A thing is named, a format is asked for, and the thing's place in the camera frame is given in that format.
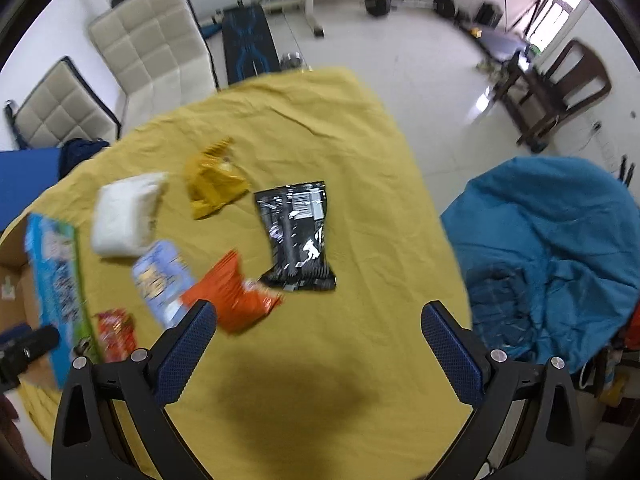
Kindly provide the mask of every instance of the yellow tablecloth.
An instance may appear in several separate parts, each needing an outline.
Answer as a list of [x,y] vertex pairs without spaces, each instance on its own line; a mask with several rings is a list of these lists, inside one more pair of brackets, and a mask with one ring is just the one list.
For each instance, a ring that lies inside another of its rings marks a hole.
[[[469,324],[457,263],[402,134],[345,70],[253,78],[155,118],[45,192],[31,210],[78,228],[90,314],[126,308],[140,346],[161,333],[131,261],[90,247],[100,186],[167,171],[157,238],[172,240],[196,278],[231,248],[245,275],[271,267],[254,197],[194,221],[187,158],[226,136],[252,190],[324,180],[326,252],[335,292],[286,293],[240,336],[217,332],[176,404],[178,430],[216,480],[412,479],[432,468],[470,413],[420,332],[441,300]],[[51,438],[58,394],[22,391]],[[153,468],[134,441],[145,472]]]

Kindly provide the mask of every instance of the blue gripper pad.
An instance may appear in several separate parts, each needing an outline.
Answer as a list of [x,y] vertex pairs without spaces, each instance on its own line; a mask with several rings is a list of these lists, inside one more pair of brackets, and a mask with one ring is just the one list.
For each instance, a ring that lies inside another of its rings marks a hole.
[[480,405],[484,397],[480,368],[432,305],[422,309],[420,326],[460,402],[474,408]]
[[193,318],[158,367],[154,397],[160,406],[176,402],[216,331],[216,311],[208,305]]

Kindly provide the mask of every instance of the screw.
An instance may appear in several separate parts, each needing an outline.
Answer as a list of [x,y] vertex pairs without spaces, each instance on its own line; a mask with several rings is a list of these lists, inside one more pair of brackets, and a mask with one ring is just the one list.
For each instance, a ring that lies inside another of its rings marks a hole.
[[76,370],[79,370],[80,368],[84,368],[85,364],[86,364],[86,357],[84,356],[76,357],[74,359],[74,368]]
[[131,360],[135,363],[139,363],[140,361],[144,361],[148,352],[144,348],[138,348],[131,353]]
[[564,368],[564,361],[560,357],[552,357],[551,364],[558,370],[562,370]]
[[491,350],[490,355],[491,355],[491,359],[499,363],[503,363],[507,360],[507,354],[504,353],[504,350],[500,350],[499,348],[495,350]]

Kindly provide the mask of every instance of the brown plastic chair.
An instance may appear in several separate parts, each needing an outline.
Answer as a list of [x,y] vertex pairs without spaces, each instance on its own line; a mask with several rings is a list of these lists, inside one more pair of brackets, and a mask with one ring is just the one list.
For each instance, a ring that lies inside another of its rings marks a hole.
[[[582,54],[580,61],[557,82],[551,81],[551,76],[558,70],[573,49],[580,51]],[[509,77],[505,83],[496,87],[494,96],[495,101],[501,100],[503,102],[504,107],[522,133],[518,139],[518,144],[533,140],[535,137],[545,136],[553,128],[578,112],[593,106],[611,92],[611,81],[604,64],[593,50],[578,40],[571,40],[567,43],[556,62],[545,74],[538,72],[535,67],[531,67],[530,70],[524,72],[518,65],[519,55],[519,53],[516,53],[509,62]],[[509,96],[508,91],[520,78],[525,80],[528,91],[516,104]],[[595,79],[602,81],[603,88],[574,105],[569,106],[566,103],[567,98],[579,92]],[[543,115],[534,122],[533,126],[530,126],[522,113],[522,105],[532,96],[540,104]]]

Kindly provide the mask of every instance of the black snack packet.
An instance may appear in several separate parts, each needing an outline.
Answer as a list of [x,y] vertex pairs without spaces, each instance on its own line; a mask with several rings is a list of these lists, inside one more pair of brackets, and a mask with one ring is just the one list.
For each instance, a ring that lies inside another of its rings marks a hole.
[[255,202],[274,263],[260,281],[284,290],[334,290],[335,275],[324,258],[324,182],[259,191]]

